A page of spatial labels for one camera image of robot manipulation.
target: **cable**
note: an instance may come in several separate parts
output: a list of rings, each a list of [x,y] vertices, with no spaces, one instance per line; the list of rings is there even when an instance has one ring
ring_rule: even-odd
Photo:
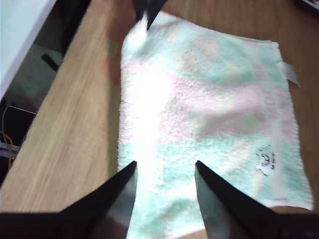
[[[6,108],[5,108],[5,110],[3,111],[3,114],[2,114],[2,132],[3,132],[3,135],[4,135],[4,115],[5,115],[5,112],[6,112],[6,110],[7,110],[8,108],[9,108],[9,104],[6,105]],[[4,138],[4,142],[5,142],[6,144],[8,144],[7,141],[6,141],[6,139],[5,139],[5,136],[3,136],[3,138]]]
[[[2,131],[0,131],[0,133],[2,133],[2,135],[3,135],[4,138],[7,138],[7,139],[10,141],[11,150],[10,150],[10,152],[9,152],[9,164],[8,164],[8,168],[9,168],[9,170],[10,170],[10,169],[11,169],[12,152],[13,152],[13,143],[12,143],[11,138],[10,138],[8,135],[6,135],[5,133],[3,133]]]

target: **terry cloth towel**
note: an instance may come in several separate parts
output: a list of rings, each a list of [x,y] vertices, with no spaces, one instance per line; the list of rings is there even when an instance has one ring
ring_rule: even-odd
[[[278,44],[160,12],[122,47],[119,170],[138,162],[129,239],[204,229],[195,162],[258,202],[312,209]]]

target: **towel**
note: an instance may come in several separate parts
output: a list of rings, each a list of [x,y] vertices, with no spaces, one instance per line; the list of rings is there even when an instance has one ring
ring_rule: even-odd
[[[268,206],[313,208],[278,44],[160,12],[122,47],[119,170],[138,162],[127,238],[204,229],[195,162]]]

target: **towel tag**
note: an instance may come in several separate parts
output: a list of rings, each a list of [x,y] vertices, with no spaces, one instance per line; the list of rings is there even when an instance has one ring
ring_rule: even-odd
[[[286,78],[287,80],[290,80],[291,82],[294,82],[299,87],[301,87],[301,84],[299,83],[299,81],[297,79],[297,74],[296,74],[292,65],[290,65],[286,62],[279,62],[277,64],[277,66],[279,67],[280,71],[282,72],[284,78]]]

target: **wood grain surface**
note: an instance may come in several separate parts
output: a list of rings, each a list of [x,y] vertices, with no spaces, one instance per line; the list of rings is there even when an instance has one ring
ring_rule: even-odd
[[[290,91],[319,213],[319,18],[292,0],[168,0],[163,9],[217,31],[279,43],[302,84],[290,84]],[[132,0],[92,0],[1,188],[2,211],[60,211],[116,173],[120,50],[134,24]]]

